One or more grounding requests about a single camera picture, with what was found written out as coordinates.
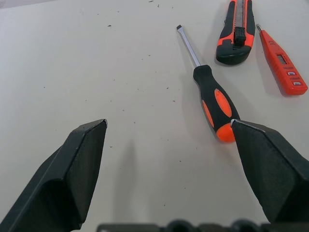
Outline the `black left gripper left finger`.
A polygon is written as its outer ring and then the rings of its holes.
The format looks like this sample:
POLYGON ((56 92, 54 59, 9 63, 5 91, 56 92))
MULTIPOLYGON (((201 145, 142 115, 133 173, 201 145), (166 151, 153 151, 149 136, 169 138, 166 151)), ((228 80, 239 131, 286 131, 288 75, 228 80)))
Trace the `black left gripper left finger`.
POLYGON ((80 125, 35 172, 0 224, 2 232, 71 232, 85 222, 107 121, 80 125))

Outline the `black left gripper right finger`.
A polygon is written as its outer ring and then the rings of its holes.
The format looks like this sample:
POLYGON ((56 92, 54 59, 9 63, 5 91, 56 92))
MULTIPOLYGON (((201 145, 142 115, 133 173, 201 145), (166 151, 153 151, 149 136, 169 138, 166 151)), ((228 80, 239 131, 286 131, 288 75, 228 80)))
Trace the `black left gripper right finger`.
POLYGON ((231 121, 245 176, 269 222, 308 222, 309 162, 276 130, 231 121))

